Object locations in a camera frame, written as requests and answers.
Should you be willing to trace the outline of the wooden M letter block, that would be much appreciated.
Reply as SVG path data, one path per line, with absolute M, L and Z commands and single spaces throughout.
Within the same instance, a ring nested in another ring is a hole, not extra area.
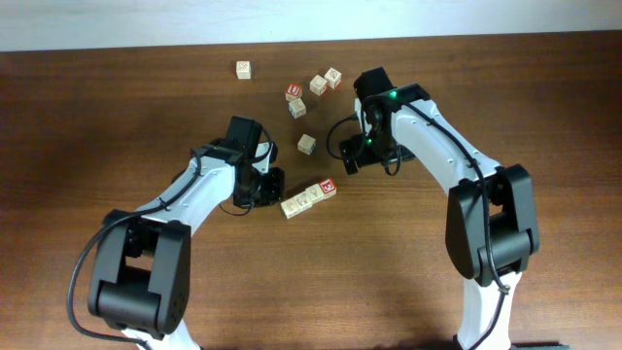
M 324 199 L 324 192 L 319 184 L 314 184 L 305 189 L 308 199 L 312 204 L 318 203 Z

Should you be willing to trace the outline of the plain wooden block far left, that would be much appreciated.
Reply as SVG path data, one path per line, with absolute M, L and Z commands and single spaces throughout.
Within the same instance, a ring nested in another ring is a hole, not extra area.
M 252 66 L 250 61 L 236 62 L 236 75 L 239 80 L 252 79 Z

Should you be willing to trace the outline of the red U letter block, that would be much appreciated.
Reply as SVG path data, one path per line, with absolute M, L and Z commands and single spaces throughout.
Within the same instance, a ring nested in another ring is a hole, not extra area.
M 286 91 L 285 97 L 287 101 L 294 101 L 302 96 L 302 86 L 297 84 L 289 84 Z

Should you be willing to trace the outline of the plain wooden block centre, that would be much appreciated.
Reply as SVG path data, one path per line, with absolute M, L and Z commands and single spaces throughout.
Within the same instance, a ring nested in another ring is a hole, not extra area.
M 317 140 L 307 134 L 303 134 L 297 142 L 297 148 L 304 154 L 310 156 L 317 146 Z

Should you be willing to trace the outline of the wooden block red circle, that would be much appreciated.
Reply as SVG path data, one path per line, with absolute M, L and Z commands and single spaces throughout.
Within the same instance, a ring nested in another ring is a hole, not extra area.
M 310 90 L 318 96 L 321 96 L 328 87 L 328 81 L 321 77 L 320 75 L 316 75 L 310 81 Z

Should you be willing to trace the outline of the wooden block blue side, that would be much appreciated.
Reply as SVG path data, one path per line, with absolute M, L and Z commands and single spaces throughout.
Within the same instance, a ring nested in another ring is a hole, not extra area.
M 306 106 L 301 98 L 290 101 L 288 106 L 294 119 L 300 118 L 307 113 Z

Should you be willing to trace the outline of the wooden J letter block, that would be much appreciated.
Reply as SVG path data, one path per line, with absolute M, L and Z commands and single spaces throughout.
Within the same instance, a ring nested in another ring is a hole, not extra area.
M 281 209 L 287 219 L 297 215 L 300 212 L 300 207 L 294 198 L 282 201 Z

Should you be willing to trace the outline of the wooden block red edge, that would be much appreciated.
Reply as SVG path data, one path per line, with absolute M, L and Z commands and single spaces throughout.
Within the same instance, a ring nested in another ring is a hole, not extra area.
M 342 74 L 336 69 L 330 67 L 324 78 L 327 80 L 330 88 L 336 89 L 342 81 Z

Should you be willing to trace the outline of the plain wooden block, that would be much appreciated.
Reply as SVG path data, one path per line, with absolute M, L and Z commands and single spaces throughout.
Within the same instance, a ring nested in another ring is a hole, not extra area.
M 317 140 L 307 134 L 303 134 L 297 142 L 297 148 L 304 154 L 310 156 L 317 146 Z
M 250 61 L 236 62 L 236 75 L 239 80 L 252 79 L 252 66 Z

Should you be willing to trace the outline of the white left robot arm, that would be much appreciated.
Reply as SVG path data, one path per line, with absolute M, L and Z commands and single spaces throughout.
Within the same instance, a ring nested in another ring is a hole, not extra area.
M 191 152 L 186 170 L 134 212 L 114 210 L 81 253 L 96 253 L 87 298 L 91 315 L 140 349 L 195 349 L 184 322 L 191 239 L 232 199 L 244 213 L 278 202 L 284 173 L 271 167 L 274 142 L 216 140 Z

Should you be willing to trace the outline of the wooden I letter block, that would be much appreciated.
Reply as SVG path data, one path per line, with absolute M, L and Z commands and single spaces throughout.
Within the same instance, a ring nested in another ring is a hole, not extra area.
M 327 178 L 318 183 L 320 189 L 322 190 L 323 199 L 328 199 L 334 196 L 337 192 L 337 188 L 335 183 L 331 178 Z

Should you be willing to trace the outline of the green B letter block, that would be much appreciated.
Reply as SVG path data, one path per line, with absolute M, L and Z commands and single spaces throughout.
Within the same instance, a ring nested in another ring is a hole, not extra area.
M 306 211 L 313 206 L 313 202 L 310 199 L 307 192 L 301 192 L 294 197 L 294 201 L 298 206 L 300 212 Z

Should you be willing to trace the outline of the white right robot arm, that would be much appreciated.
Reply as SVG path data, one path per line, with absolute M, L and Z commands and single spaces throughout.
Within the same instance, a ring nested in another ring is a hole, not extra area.
M 473 147 L 419 85 L 354 85 L 361 134 L 340 143 L 347 173 L 378 163 L 390 176 L 418 159 L 447 195 L 445 246 L 464 279 L 462 349 L 509 349 L 515 289 L 539 249 L 529 172 Z

